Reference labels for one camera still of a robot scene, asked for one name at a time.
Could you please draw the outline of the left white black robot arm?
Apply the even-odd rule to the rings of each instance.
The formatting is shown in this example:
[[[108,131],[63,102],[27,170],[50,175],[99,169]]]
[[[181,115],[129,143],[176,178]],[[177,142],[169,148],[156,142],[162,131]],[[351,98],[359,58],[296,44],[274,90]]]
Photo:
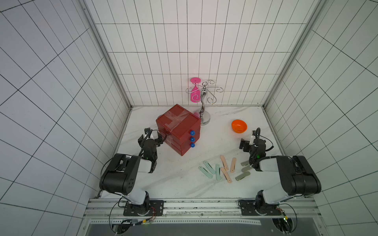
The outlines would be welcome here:
[[[126,206],[138,215],[146,215],[150,211],[150,198],[148,192],[135,186],[137,174],[154,172],[158,159],[157,148],[167,138],[157,132],[155,139],[153,131],[146,128],[139,137],[139,154],[117,153],[108,161],[106,169],[101,171],[100,189],[121,196],[121,199],[126,200]]]

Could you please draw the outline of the red plastic drawer cabinet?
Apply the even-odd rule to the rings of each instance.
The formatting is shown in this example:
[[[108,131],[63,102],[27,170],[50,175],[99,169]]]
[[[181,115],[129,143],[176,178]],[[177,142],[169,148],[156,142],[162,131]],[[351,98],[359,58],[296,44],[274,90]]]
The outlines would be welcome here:
[[[165,142],[181,156],[200,139],[200,118],[179,104],[159,116],[156,123]]]

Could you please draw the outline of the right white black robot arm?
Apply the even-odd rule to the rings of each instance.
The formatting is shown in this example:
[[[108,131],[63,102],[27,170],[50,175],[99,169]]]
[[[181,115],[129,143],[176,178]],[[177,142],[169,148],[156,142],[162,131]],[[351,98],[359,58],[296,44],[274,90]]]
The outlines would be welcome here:
[[[267,156],[266,141],[258,136],[252,142],[241,139],[239,148],[250,154],[249,167],[280,177],[276,185],[260,190],[254,200],[238,202],[243,215],[279,215],[281,202],[321,192],[321,182],[304,156]]]

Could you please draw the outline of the red top drawer blue knob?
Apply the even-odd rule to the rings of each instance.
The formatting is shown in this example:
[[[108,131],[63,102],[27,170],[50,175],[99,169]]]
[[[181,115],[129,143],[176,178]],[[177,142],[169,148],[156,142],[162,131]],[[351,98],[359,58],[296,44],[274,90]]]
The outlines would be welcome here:
[[[187,138],[191,131],[196,131],[199,127],[200,119],[190,112],[172,117],[172,122],[167,125],[170,133],[179,140]]]

